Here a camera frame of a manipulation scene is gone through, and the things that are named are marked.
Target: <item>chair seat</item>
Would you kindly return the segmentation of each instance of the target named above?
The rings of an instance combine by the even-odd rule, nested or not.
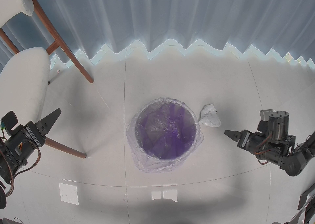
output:
[[[0,119],[10,110],[19,124],[37,122],[41,116],[49,80],[50,60],[43,48],[14,55],[0,74]]]

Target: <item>trash bin liner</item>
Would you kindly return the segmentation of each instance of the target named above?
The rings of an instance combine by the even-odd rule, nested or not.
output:
[[[195,114],[181,101],[159,98],[146,104],[126,129],[137,168],[171,171],[203,141]]]

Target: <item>blue-gray curtain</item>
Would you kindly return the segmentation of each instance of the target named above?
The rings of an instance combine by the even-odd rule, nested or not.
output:
[[[216,49],[254,45],[315,62],[315,0],[38,0],[69,47],[92,58],[105,43],[118,53],[135,39],[152,51],[169,38],[187,48],[201,39]],[[2,27],[20,50],[52,37],[34,14]],[[59,49],[63,62],[67,56]],[[0,68],[12,56],[0,42]]]

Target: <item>robotic arm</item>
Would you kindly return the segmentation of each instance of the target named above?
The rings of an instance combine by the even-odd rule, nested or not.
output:
[[[225,131],[224,134],[238,142],[239,148],[255,155],[260,164],[274,163],[289,176],[299,175],[315,155],[315,132],[294,149],[295,136],[288,135],[289,113],[267,109],[261,110],[260,115],[258,132]]]

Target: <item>wooden chair frame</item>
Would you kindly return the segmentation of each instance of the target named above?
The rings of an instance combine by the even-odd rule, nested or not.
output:
[[[62,50],[66,53],[66,55],[69,57],[69,59],[73,62],[73,64],[80,70],[80,72],[84,75],[84,77],[90,82],[93,83],[93,78],[89,75],[89,73],[84,69],[84,67],[80,64],[80,62],[77,60],[77,58],[74,56],[73,52],[70,50],[68,45],[64,42],[64,40],[61,38],[57,30],[54,28],[53,24],[48,19],[47,15],[45,14],[44,10],[40,6],[37,0],[32,0],[34,4],[34,11],[41,20],[41,22],[45,25],[47,30],[50,32],[52,37],[55,39],[55,41],[46,48],[46,51],[49,55],[53,53],[58,47],[61,47]],[[18,48],[14,45],[14,43],[10,40],[10,38],[5,34],[3,29],[0,27],[0,36],[4,40],[4,42],[10,47],[10,49],[17,54],[19,52]],[[58,143],[50,138],[46,138],[46,145],[53,147],[57,150],[69,153],[71,155],[77,156],[79,158],[86,158],[86,153],[82,153],[80,151],[74,150],[70,147],[67,147],[61,143]]]

